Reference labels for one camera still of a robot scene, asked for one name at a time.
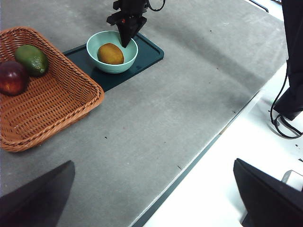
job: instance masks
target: light blue bowl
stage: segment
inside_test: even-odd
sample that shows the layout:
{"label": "light blue bowl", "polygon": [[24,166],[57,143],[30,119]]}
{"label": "light blue bowl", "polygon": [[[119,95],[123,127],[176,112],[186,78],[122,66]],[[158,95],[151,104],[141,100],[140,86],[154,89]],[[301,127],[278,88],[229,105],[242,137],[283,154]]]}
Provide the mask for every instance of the light blue bowl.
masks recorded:
{"label": "light blue bowl", "polygon": [[[99,47],[107,43],[112,43],[120,48],[124,56],[123,64],[111,65],[98,60]],[[128,70],[133,65],[138,54],[138,46],[136,42],[131,39],[127,47],[124,48],[120,42],[120,34],[116,31],[104,31],[94,34],[87,41],[86,49],[90,58],[100,70],[112,74],[117,74]]]}

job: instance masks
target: brown wicker basket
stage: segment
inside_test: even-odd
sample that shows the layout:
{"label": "brown wicker basket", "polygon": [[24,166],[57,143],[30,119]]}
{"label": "brown wicker basket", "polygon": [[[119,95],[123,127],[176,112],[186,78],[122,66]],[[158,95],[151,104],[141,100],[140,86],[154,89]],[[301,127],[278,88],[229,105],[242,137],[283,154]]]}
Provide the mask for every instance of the brown wicker basket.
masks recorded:
{"label": "brown wicker basket", "polygon": [[40,78],[31,77],[21,95],[0,94],[0,144],[12,152],[41,144],[83,118],[104,98],[103,89],[94,80],[32,28],[1,31],[0,62],[14,60],[15,50],[24,44],[42,50],[49,69]]}

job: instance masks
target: dark green tray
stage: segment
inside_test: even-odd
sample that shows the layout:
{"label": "dark green tray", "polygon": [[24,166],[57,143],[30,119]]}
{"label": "dark green tray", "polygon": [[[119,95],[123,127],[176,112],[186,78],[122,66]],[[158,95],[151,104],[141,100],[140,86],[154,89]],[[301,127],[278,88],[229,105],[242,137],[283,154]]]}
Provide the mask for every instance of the dark green tray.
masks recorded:
{"label": "dark green tray", "polygon": [[109,74],[95,67],[86,51],[86,44],[63,54],[100,84],[106,92],[163,59],[164,51],[142,34],[138,33],[134,40],[138,45],[137,58],[130,69],[120,74]]}

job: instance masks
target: red apple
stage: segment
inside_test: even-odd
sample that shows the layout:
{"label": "red apple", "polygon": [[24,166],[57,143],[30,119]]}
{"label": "red apple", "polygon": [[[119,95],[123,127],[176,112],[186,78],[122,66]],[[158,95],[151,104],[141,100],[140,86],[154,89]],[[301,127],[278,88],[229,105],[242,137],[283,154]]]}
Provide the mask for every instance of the red apple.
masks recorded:
{"label": "red apple", "polygon": [[29,76],[23,65],[16,61],[0,64],[0,92],[8,96],[16,96],[27,88]]}

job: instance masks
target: green avocado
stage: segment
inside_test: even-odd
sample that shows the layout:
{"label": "green avocado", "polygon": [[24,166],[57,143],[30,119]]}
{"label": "green avocado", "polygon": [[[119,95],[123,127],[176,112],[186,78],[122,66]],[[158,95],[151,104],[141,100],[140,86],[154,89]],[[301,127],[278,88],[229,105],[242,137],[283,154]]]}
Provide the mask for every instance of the green avocado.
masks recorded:
{"label": "green avocado", "polygon": [[32,45],[18,47],[15,51],[15,59],[33,77],[44,75],[48,68],[47,56],[40,49]]}

